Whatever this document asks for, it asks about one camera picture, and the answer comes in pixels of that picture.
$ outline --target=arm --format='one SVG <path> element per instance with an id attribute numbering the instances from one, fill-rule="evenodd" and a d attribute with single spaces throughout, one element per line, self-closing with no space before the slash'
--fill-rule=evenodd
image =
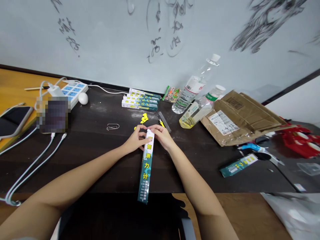
<path id="1" fill-rule="evenodd" d="M 120 158 L 148 143 L 138 125 L 121 146 L 54 179 L 28 198 L 0 226 L 0 239 L 50 239 L 63 211 L 79 199 Z"/>
<path id="2" fill-rule="evenodd" d="M 186 195 L 196 212 L 201 238 L 203 240 L 238 239 L 216 195 L 175 144 L 168 130 L 159 125 L 148 128 L 172 158 Z"/>

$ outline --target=green bottle label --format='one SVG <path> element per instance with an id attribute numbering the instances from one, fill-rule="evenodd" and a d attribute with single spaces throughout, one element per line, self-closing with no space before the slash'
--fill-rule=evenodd
<path id="1" fill-rule="evenodd" d="M 212 95 L 210 95 L 210 93 L 208 93 L 207 95 L 206 95 L 206 98 L 208 98 L 210 101 L 212 101 L 212 102 L 214 102 L 215 100 L 217 100 L 218 98 L 216 98 L 216 97 L 213 97 Z"/>

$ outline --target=plastic water bottle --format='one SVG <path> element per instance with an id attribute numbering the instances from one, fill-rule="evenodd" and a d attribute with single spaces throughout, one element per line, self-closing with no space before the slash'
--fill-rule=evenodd
<path id="1" fill-rule="evenodd" d="M 181 127 L 190 129 L 196 125 L 197 122 L 211 112 L 214 108 L 214 101 L 217 100 L 225 90 L 224 87 L 216 85 L 207 95 L 195 100 L 180 118 L 179 123 Z"/>
<path id="2" fill-rule="evenodd" d="M 173 112 L 181 114 L 187 109 L 211 78 L 213 69 L 219 66 L 217 63 L 219 58 L 220 56 L 217 54 L 213 54 L 211 59 L 207 58 L 206 63 L 189 79 L 184 89 L 180 90 L 177 100 L 172 105 Z"/>

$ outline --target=wooden floor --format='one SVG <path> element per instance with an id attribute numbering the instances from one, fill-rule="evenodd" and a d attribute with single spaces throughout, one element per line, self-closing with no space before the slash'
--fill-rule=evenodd
<path id="1" fill-rule="evenodd" d="M 14 194 L 13 199 L 26 199 L 31 194 Z M 276 214 L 259 193 L 217 193 L 233 228 L 240 240 L 244 239 L 281 239 L 291 237 Z M 185 210 L 192 220 L 197 240 L 200 240 L 199 226 L 194 209 L 184 193 L 173 194 L 185 202 Z M 16 209 L 0 202 L 0 224 Z"/>

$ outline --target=spring scale box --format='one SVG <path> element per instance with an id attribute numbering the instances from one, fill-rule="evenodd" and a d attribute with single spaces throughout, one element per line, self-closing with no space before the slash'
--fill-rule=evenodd
<path id="1" fill-rule="evenodd" d="M 156 111 L 158 109 L 157 104 L 148 102 L 135 102 L 134 100 L 122 100 L 121 104 L 123 107 L 145 109 L 149 111 Z"/>
<path id="2" fill-rule="evenodd" d="M 257 157 L 254 154 L 249 154 L 219 171 L 222 173 L 223 177 L 230 177 L 256 161 L 258 161 Z"/>
<path id="3" fill-rule="evenodd" d="M 151 164 L 152 164 L 152 152 L 154 144 L 154 133 L 150 129 L 147 129 L 146 138 L 151 138 L 152 141 L 144 145 L 141 174 L 140 174 L 140 185 L 138 201 L 144 204 L 148 203 L 150 176 L 151 176 Z"/>
<path id="4" fill-rule="evenodd" d="M 130 88 L 129 89 L 129 93 L 132 93 L 132 94 L 138 94 L 138 95 L 143 95 L 143 96 L 150 96 L 150 97 L 155 97 L 155 98 L 159 98 L 161 99 L 162 97 L 158 94 L 153 94 L 153 93 L 148 93 L 148 92 L 144 92 L 144 91 L 140 91 L 140 90 L 137 90 L 137 89 L 134 89 L 134 88 Z"/>
<path id="5" fill-rule="evenodd" d="M 158 104 L 158 101 L 150 100 L 150 99 L 147 99 L 147 98 L 136 98 L 136 97 L 123 96 L 123 100 L 133 100 L 133 101 L 136 101 L 136 102 L 148 102 L 148 103 Z"/>

